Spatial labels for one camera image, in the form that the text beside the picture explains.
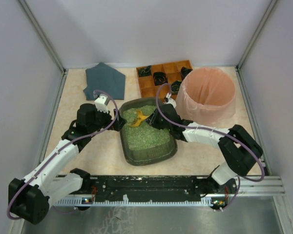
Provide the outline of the yellow litter scoop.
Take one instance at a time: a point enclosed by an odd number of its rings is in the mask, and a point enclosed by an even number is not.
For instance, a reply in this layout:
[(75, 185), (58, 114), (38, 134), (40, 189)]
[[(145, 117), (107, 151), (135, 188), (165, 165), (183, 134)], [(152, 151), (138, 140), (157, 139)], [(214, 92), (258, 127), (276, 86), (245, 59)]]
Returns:
[(139, 127), (141, 123), (149, 117), (143, 114), (143, 111), (140, 109), (133, 110), (131, 113), (135, 116), (129, 120), (129, 127)]

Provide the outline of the dark grey litter box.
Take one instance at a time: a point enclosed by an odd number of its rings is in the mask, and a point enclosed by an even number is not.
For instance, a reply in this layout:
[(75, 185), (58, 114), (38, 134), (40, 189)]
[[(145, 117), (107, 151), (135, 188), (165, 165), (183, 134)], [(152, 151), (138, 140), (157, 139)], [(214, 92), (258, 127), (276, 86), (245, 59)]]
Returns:
[(145, 116), (156, 110), (155, 97), (139, 98), (124, 103), (119, 109), (126, 124), (120, 131), (123, 153), (127, 163), (144, 166), (173, 157), (178, 150), (177, 142), (168, 130), (158, 130), (143, 121), (138, 127), (131, 127), (141, 110)]

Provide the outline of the trash bin with pink bag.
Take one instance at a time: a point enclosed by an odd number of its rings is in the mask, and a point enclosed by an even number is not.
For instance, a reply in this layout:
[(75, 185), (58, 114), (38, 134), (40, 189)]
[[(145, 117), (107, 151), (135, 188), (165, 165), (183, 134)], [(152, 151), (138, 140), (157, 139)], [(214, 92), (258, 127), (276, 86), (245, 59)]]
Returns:
[(222, 70), (202, 67), (185, 77), (175, 101), (181, 118), (211, 126), (235, 114), (236, 88)]

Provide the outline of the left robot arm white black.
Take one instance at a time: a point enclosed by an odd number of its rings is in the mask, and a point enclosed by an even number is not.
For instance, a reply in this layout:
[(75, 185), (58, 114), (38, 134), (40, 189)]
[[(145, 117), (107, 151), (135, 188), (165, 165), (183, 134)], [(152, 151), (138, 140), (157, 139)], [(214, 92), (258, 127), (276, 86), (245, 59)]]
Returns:
[(105, 104), (82, 104), (76, 119), (51, 154), (23, 179), (15, 178), (9, 183), (6, 211), (9, 219), (38, 224), (59, 200), (90, 184), (89, 173), (80, 169), (74, 169), (56, 182), (53, 179), (95, 135), (106, 130), (121, 130), (124, 120), (119, 116), (118, 108), (114, 109), (112, 117), (104, 110), (106, 107)]

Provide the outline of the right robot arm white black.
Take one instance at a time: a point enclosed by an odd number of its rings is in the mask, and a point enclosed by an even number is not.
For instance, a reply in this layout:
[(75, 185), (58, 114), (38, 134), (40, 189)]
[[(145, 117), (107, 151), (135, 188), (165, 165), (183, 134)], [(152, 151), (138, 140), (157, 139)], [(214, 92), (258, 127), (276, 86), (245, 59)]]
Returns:
[(265, 171), (260, 162), (263, 154), (261, 146), (241, 125), (235, 124), (228, 129), (218, 129), (182, 119), (172, 104), (157, 107), (146, 119), (146, 123), (159, 130), (168, 130), (176, 140), (209, 145), (221, 151), (225, 162), (216, 167), (208, 177), (210, 183), (224, 185), (236, 176), (246, 178), (255, 164), (261, 170), (259, 182), (264, 179)]

